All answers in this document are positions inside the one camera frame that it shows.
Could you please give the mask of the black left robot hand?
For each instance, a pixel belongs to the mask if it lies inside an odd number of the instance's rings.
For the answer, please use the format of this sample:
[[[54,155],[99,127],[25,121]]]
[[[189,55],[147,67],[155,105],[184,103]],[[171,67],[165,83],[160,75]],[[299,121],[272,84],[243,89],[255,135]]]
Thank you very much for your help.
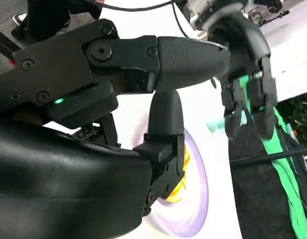
[[[212,38],[226,43],[230,51],[229,68],[220,80],[227,136],[238,134],[242,110],[249,106],[258,135],[271,139],[277,90],[265,37],[240,12],[218,20],[210,31]]]

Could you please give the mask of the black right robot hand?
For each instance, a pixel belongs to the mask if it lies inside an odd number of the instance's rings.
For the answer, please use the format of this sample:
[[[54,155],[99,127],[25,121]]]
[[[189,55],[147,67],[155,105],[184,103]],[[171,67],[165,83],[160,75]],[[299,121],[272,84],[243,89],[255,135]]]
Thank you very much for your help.
[[[184,177],[179,88],[221,75],[214,42],[121,39],[107,19],[14,53],[0,74],[0,239],[107,239]]]

